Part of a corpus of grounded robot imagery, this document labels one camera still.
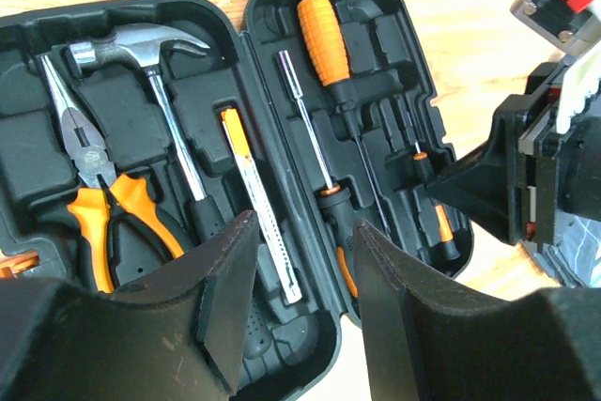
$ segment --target orange pliers handle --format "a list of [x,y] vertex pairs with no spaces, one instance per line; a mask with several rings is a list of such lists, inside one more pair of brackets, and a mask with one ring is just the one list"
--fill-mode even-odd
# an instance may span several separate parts
[[[162,240],[173,258],[184,254],[176,238],[159,220],[157,205],[148,195],[144,178],[134,179],[121,174],[109,191],[125,211],[138,218]],[[67,206],[67,210],[77,218],[82,236],[89,243],[92,273],[98,291],[113,292],[115,285],[107,251],[110,207],[106,194],[98,188],[80,188],[77,198]]]

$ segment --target tool case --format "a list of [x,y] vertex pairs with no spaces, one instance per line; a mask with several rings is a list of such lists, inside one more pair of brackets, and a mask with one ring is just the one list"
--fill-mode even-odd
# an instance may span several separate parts
[[[56,118],[35,56],[49,53],[72,92],[101,130],[117,172],[144,177],[151,197],[193,231],[190,193],[161,111],[140,70],[111,64],[76,73],[65,56],[78,39],[102,38],[128,23],[159,23],[202,39],[204,57],[162,54],[169,99],[203,182],[226,222],[252,208],[221,125],[220,112],[238,109],[266,187],[301,301],[287,305],[265,244],[249,317],[236,399],[300,396],[333,365],[340,317],[361,325],[336,257],[332,227],[316,193],[323,188],[316,155],[275,55],[288,49],[331,175],[350,193],[351,218],[379,227],[375,198],[357,148],[302,39],[300,0],[249,0],[241,32],[209,0],[115,0],[6,17],[0,23],[0,249],[7,256],[35,250],[39,262],[17,277],[58,277],[86,286],[80,271],[79,224],[66,210],[81,182],[56,131]],[[359,104],[362,139],[385,200],[391,240],[437,270],[457,275],[470,260],[468,219],[446,208],[460,257],[438,258],[439,223],[417,177],[414,127],[435,172],[454,159],[443,144],[436,90],[403,0],[331,0],[341,24]],[[120,285],[167,262],[160,244],[118,207],[110,222],[111,271]],[[200,244],[191,232],[188,246]]]

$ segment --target black plastic tool case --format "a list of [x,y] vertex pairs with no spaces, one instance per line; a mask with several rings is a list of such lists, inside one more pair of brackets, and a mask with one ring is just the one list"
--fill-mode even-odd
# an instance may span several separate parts
[[[65,51],[67,43],[104,37],[125,23],[170,25],[210,45],[205,57],[163,53],[169,97],[226,221],[252,207],[219,116],[226,107],[239,109],[303,292],[300,302],[285,304],[269,251],[261,245],[240,400],[304,393],[333,365],[340,316],[349,314],[359,324],[357,303],[338,269],[331,225],[316,201],[315,193],[323,188],[316,156],[276,65],[278,51],[290,52],[331,174],[350,189],[353,215],[379,226],[357,148],[304,47],[296,16],[299,1],[249,0],[240,34],[208,0],[118,0],[32,11],[0,23],[0,249],[6,255],[39,252],[39,265],[21,277],[62,277],[83,285],[79,225],[66,210],[81,182],[63,150],[33,57],[51,53],[104,134],[117,172],[146,177],[156,202],[192,231],[190,193],[142,71],[112,64],[82,77],[69,70]],[[469,261],[472,232],[464,216],[447,208],[461,257],[437,263],[438,221],[413,168],[415,148],[405,135],[406,116],[413,118],[420,145],[437,171],[455,156],[451,146],[441,143],[442,121],[430,104],[435,87],[405,5],[402,0],[331,2],[342,25],[361,100],[357,118],[386,199],[392,240],[455,275]],[[118,208],[110,229],[111,262],[120,284],[165,263],[153,251],[159,245]],[[186,244],[197,241],[191,232]]]

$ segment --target hammer head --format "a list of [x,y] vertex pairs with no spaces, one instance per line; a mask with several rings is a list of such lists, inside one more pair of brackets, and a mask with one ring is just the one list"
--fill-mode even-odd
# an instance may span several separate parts
[[201,39],[173,27],[131,23],[115,27],[106,38],[71,44],[67,56],[78,71],[97,69],[111,62],[147,69],[159,65],[161,48],[204,56],[209,46]]

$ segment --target hammer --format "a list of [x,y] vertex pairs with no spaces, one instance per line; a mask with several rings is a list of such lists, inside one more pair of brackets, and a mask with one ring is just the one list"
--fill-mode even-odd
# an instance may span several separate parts
[[118,62],[144,72],[167,121],[176,148],[177,160],[190,186],[197,229],[199,225],[210,227],[214,225],[214,229],[210,231],[199,230],[198,235],[204,241],[223,228],[223,217],[212,196],[207,196],[200,174],[194,165],[192,153],[188,149],[167,98],[159,66],[161,48],[204,56],[209,46],[201,39],[173,27],[154,23],[131,23],[115,27],[111,34],[103,39],[71,44],[67,57],[71,65],[79,71],[98,69],[106,64]]

